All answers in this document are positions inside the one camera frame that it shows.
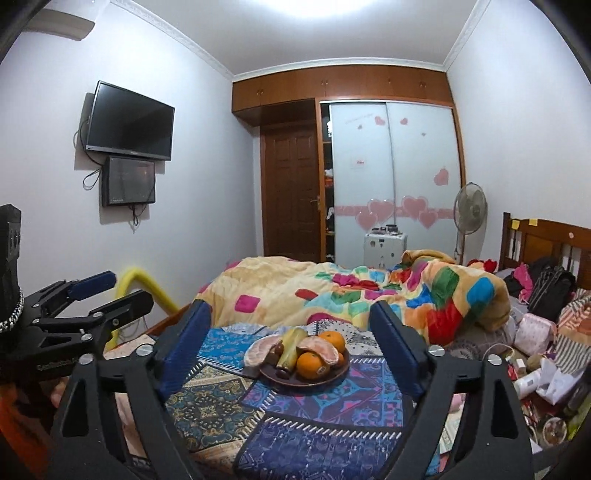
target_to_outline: yellow pipe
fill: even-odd
[[[144,290],[149,291],[154,300],[168,314],[172,315],[178,312],[178,305],[160,288],[160,286],[150,277],[145,270],[138,267],[130,268],[123,274],[115,286],[115,299],[120,299],[127,295],[129,287],[133,282],[137,282]],[[106,350],[111,350],[117,346],[119,330],[113,331],[113,338],[107,343]]]

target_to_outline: backpack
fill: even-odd
[[[559,265],[545,267],[535,281],[528,312],[557,322],[576,287],[577,281],[571,272]]]

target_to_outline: sliding closet door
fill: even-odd
[[[388,102],[394,158],[396,223],[408,249],[430,248],[453,257],[453,204],[460,190],[460,159],[449,108]]]
[[[384,103],[335,103],[332,121],[335,257],[346,268],[363,265],[363,241],[394,215],[394,178]]]

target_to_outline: wooden door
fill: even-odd
[[[327,68],[324,87],[327,97],[363,95],[363,72],[360,65],[338,65]]]
[[[409,67],[390,67],[394,96],[424,98],[421,88],[421,70]]]
[[[262,153],[265,255],[320,261],[316,128],[264,132]]]
[[[297,99],[326,96],[324,82],[329,67],[315,67],[295,71],[295,94]]]
[[[421,70],[422,98],[439,100],[442,102],[453,102],[452,91],[447,82],[445,72],[435,70]]]
[[[392,96],[393,94],[394,88],[389,66],[363,66],[363,92],[361,95],[371,98],[372,96]]]
[[[232,86],[232,112],[261,104],[261,78],[242,80]]]
[[[295,79],[295,70],[262,76],[261,105],[292,101],[295,97]]]

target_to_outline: colorful comforter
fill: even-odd
[[[505,283],[445,254],[405,252],[391,271],[284,257],[245,258],[197,295],[213,309],[213,326],[257,323],[271,328],[344,320],[367,330],[369,308],[385,300],[405,325],[428,343],[451,342],[463,322],[486,330],[509,317]]]

